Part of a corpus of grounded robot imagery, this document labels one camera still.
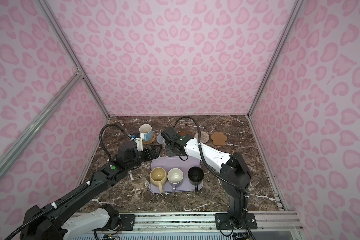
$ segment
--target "lavender rectangular tray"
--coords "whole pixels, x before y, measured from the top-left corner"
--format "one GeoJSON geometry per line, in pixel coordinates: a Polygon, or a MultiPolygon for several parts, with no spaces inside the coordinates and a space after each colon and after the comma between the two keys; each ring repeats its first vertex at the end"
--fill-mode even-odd
{"type": "MultiPolygon", "coordinates": [[[[151,163],[151,171],[155,168],[155,167],[162,167],[163,169],[165,169],[167,171],[167,173],[169,172],[169,170],[173,169],[173,168],[179,168],[180,170],[183,171],[183,180],[176,186],[176,192],[187,192],[187,191],[194,191],[195,190],[195,185],[192,184],[189,181],[188,178],[188,170],[191,167],[200,167],[200,160],[195,158],[195,157],[188,157],[188,159],[186,161],[182,161],[179,157],[158,157],[154,160],[152,160],[151,163]]],[[[201,182],[198,186],[198,189],[202,189],[203,188],[203,182],[201,182]]],[[[152,185],[151,183],[149,183],[149,190],[152,193],[159,193],[159,189],[158,187],[152,185]]],[[[172,184],[167,181],[164,186],[163,186],[163,192],[172,192],[172,184]]]]}

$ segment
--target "wall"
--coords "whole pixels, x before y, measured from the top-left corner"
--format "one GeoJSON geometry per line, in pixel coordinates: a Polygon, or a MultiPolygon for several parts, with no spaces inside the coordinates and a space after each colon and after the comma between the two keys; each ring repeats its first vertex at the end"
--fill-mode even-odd
{"type": "Polygon", "coordinates": [[[116,115],[247,113],[293,3],[49,1],[116,115]]]}
{"type": "Polygon", "coordinates": [[[21,225],[30,207],[43,207],[74,189],[104,123],[79,82],[0,181],[0,237],[21,225]]]}
{"type": "Polygon", "coordinates": [[[310,239],[360,238],[360,1],[308,2],[254,125],[310,239]]]}
{"type": "Polygon", "coordinates": [[[75,69],[32,0],[0,1],[0,156],[75,69]]]}

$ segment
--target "robotic arm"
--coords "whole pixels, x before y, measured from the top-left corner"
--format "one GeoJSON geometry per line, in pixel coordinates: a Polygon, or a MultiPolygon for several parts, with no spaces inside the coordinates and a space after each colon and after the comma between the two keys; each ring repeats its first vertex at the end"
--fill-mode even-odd
{"type": "MultiPolygon", "coordinates": [[[[162,136],[166,144],[174,152],[177,151],[179,156],[192,156],[200,159],[207,169],[222,181],[223,189],[230,196],[229,222],[237,229],[243,227],[246,223],[247,188],[252,173],[241,154],[218,151],[200,143],[200,139],[194,139],[187,134],[180,136],[174,127],[167,128],[162,136]]],[[[21,240],[68,240],[96,228],[106,227],[109,230],[118,228],[119,212],[109,204],[80,217],[73,219],[70,217],[91,199],[126,177],[129,170],[138,168],[142,162],[158,157],[159,154],[154,146],[141,148],[138,144],[138,138],[124,142],[119,147],[117,155],[100,167],[88,182],[43,208],[39,208],[37,205],[31,207],[25,213],[23,225],[5,240],[13,238],[19,232],[21,232],[21,240]]]]}

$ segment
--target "yellow mug handle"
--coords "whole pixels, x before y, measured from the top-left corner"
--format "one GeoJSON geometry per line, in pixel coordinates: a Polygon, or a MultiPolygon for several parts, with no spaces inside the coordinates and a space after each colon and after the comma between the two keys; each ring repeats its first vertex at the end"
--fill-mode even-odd
{"type": "Polygon", "coordinates": [[[163,193],[163,185],[161,184],[161,182],[159,182],[158,184],[158,189],[160,190],[160,193],[163,193]]]}

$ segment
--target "light blue mug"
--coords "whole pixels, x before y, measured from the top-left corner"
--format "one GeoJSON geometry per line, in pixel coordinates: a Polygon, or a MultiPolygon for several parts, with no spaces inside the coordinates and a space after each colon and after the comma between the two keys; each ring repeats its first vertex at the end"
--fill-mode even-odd
{"type": "Polygon", "coordinates": [[[152,132],[152,126],[149,124],[143,124],[139,127],[140,137],[145,141],[149,142],[153,137],[154,134],[152,132]]]}

